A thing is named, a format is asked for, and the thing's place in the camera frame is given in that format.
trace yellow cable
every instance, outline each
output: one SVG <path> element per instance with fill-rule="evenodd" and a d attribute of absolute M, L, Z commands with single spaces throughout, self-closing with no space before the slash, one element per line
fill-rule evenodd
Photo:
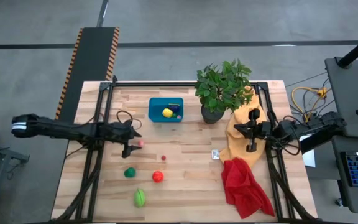
<path fill-rule="evenodd" d="M 313 113 L 314 108 L 317 105 L 317 102 L 322 99 L 325 98 L 325 96 L 327 96 L 327 93 L 331 91 L 331 89 L 329 88 L 327 91 L 323 92 L 323 94 L 316 100 L 316 102 L 314 103 L 314 105 L 312 106 L 312 108 L 310 109 L 309 115 L 306 117 L 305 122 L 307 123 L 311 117 L 311 114 Z"/>
<path fill-rule="evenodd" d="M 312 88 L 309 88 L 309 87 L 304 87 L 304 86 L 299 86 L 299 87 L 296 87 L 296 88 L 294 88 L 294 89 L 292 90 L 292 92 L 291 92 L 291 98 L 292 98 L 293 104 L 299 109 L 299 111 L 301 111 L 301 113 L 304 113 L 303 110 L 302 110 L 302 108 L 300 108 L 300 106 L 298 105 L 298 103 L 296 103 L 295 97 L 294 97 L 295 90 L 300 90 L 300 89 L 302 89 L 302 90 L 309 90 L 309 91 L 315 91 L 315 92 L 317 92 L 317 93 L 318 93 L 318 90 L 315 90 L 315 89 L 312 89 Z"/>

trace black pot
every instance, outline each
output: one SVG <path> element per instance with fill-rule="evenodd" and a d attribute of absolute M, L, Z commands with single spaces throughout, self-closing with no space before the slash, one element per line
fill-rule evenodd
<path fill-rule="evenodd" d="M 201 114 L 203 115 L 204 121 L 207 124 L 214 124 L 219 121 L 224 113 L 214 112 L 211 113 L 209 109 L 205 108 L 204 105 L 201 107 Z"/>

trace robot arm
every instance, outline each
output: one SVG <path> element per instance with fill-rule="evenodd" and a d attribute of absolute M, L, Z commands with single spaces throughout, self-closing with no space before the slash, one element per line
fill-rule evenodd
<path fill-rule="evenodd" d="M 138 146 L 129 146 L 128 141 L 135 137 L 142 137 L 132 126 L 132 121 L 123 123 L 95 122 L 85 124 L 68 124 L 49 118 L 40 117 L 36 114 L 25 114 L 13 117 L 12 134 L 17 138 L 30 138 L 37 135 L 51 138 L 78 141 L 83 146 L 91 142 L 104 140 L 124 145 L 122 157 L 128 157 L 133 150 L 140 149 Z"/>
<path fill-rule="evenodd" d="M 302 153 L 330 140 L 333 135 L 342 132 L 346 122 L 335 112 L 329 112 L 320 118 L 312 117 L 306 124 L 297 124 L 294 121 L 283 120 L 273 126 L 272 122 L 263 121 L 257 124 L 259 110 L 254 109 L 249 113 L 250 121 L 246 124 L 235 124 L 236 128 L 245 138 L 250 139 L 247 152 L 253 152 L 255 138 L 272 141 L 272 146 L 280 148 L 291 141 L 299 140 L 300 136 L 311 135 L 301 142 Z M 274 121 L 275 115 L 268 112 L 269 120 Z"/>

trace blue bin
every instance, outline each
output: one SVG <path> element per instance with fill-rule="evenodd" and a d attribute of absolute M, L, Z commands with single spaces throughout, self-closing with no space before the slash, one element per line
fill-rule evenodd
<path fill-rule="evenodd" d="M 180 110 L 177 115 L 181 118 L 166 118 L 162 116 L 162 111 L 168 107 L 170 103 L 180 105 Z M 183 98 L 160 98 L 153 97 L 149 101 L 149 118 L 153 122 L 180 122 L 183 119 Z"/>

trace potted plant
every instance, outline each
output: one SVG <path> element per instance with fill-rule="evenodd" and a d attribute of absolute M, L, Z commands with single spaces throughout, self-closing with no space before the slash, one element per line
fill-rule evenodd
<path fill-rule="evenodd" d="M 221 70 L 211 64 L 197 71 L 196 96 L 200 98 L 205 123 L 214 124 L 228 108 L 234 111 L 250 102 L 252 94 L 246 86 L 250 86 L 251 72 L 238 59 L 232 63 L 224 61 Z"/>

